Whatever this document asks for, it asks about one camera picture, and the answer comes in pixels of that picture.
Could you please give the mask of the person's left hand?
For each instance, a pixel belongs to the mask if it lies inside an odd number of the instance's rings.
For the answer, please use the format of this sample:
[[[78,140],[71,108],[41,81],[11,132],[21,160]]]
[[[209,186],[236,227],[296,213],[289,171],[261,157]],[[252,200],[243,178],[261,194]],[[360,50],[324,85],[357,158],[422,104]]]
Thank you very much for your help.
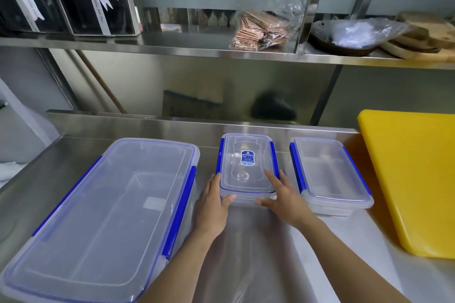
[[[214,241],[225,229],[228,208],[221,206],[221,174],[213,175],[195,203],[193,230],[203,238]]]

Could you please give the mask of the dark pan with plastic bag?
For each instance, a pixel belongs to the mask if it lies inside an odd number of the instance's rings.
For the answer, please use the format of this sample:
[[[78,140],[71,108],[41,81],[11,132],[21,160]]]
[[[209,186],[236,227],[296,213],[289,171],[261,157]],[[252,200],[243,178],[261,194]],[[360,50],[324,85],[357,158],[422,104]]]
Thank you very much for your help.
[[[411,29],[388,18],[321,20],[313,23],[308,42],[325,53],[363,57]]]

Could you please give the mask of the person's left forearm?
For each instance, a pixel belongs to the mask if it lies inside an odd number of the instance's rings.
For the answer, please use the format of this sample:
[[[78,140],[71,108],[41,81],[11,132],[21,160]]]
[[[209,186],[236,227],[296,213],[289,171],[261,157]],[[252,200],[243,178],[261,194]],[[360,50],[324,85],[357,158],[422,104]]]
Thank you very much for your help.
[[[203,262],[226,220],[195,226],[138,303],[192,303]]]

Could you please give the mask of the stack of wooden boards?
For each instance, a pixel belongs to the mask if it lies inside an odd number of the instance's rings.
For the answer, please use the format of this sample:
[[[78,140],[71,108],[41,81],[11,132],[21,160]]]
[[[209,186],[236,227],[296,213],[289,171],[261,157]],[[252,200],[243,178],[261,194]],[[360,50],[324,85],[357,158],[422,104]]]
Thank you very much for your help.
[[[455,21],[416,11],[398,13],[395,20],[407,23],[410,28],[380,44],[382,50],[401,59],[455,64]]]

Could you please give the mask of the small plain clear storage container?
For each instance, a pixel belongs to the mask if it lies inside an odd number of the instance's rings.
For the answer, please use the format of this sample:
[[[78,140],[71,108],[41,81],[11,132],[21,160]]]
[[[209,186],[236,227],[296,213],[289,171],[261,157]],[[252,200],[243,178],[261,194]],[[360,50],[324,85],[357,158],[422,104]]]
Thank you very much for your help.
[[[300,195],[313,213],[350,216],[373,206],[372,193],[341,142],[294,137],[289,151]]]

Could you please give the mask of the yellow cutting board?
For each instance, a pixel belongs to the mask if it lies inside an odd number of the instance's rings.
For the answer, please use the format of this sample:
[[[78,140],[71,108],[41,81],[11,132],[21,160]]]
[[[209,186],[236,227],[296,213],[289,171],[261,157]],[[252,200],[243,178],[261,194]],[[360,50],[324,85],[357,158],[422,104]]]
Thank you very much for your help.
[[[455,114],[363,110],[358,124],[401,247],[455,260]]]

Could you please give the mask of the person's right hand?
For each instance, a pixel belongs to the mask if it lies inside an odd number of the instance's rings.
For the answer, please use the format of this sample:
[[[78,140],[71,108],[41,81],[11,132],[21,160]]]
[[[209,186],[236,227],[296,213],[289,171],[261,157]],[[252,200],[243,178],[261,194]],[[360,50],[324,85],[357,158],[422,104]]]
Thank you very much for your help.
[[[278,207],[266,207],[274,212],[282,221],[288,223],[301,232],[314,226],[318,218],[305,203],[303,197],[291,185],[282,170],[279,178],[265,169],[265,175],[275,189]]]

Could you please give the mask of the person's right forearm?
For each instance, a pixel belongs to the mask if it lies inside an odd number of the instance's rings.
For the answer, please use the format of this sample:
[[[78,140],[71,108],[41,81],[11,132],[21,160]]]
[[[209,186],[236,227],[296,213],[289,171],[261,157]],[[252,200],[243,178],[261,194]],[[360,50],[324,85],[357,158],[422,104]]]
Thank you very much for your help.
[[[411,303],[316,216],[292,225],[310,244],[340,303]]]

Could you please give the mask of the stainless steel shelf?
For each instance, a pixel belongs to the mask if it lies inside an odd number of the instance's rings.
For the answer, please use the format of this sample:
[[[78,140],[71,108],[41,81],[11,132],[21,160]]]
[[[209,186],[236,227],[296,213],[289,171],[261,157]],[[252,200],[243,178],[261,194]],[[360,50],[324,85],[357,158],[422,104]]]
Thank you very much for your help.
[[[332,16],[394,17],[401,11],[436,13],[454,17],[455,0],[134,0],[139,8],[143,32],[138,36],[108,37],[106,44],[76,45],[51,44],[51,42],[99,42],[99,37],[72,35],[43,35],[20,33],[6,28],[0,16],[0,29],[9,37],[36,38],[37,47],[86,49],[125,53],[151,53],[156,55],[181,55],[196,57],[247,58],[276,61],[299,61],[343,65],[340,82],[335,84],[335,94],[328,99],[322,113],[333,110],[340,119],[351,114],[350,109],[448,112],[455,113],[455,63],[425,64],[419,69],[452,72],[448,88],[442,87],[440,74],[429,73],[424,82],[405,78],[397,70],[411,64],[398,64],[399,59],[382,57],[374,50],[371,57],[354,63],[353,59],[328,59],[329,54],[313,50],[308,45],[310,22]],[[249,50],[235,50],[231,40],[236,21],[248,9],[280,14],[291,18],[291,39],[283,49],[263,49],[256,54]]]

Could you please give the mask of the small labelled clear storage container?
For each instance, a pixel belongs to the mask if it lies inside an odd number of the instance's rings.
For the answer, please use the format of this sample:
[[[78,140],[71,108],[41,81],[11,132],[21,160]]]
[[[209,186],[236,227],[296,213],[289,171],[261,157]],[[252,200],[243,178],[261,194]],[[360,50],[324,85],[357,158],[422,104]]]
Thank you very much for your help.
[[[275,146],[269,136],[234,133],[222,136],[216,170],[221,174],[221,198],[235,195],[237,205],[253,205],[262,198],[276,199],[266,169],[279,178]]]

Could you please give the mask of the bag of brown paper sleeves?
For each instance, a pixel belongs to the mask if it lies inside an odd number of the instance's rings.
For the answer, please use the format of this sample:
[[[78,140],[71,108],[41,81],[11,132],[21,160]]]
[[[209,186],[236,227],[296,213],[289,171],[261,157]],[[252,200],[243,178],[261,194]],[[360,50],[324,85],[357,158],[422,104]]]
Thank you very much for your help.
[[[260,52],[282,49],[296,38],[305,14],[305,0],[265,0],[264,6],[242,8],[230,48]]]

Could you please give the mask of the large clear storage container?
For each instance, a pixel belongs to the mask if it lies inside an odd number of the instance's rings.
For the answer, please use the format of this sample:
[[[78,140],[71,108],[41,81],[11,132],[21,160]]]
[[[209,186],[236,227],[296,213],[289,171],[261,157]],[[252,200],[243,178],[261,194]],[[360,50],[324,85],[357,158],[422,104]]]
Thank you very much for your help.
[[[0,275],[24,303],[137,303],[169,263],[200,150],[116,140],[33,232]]]

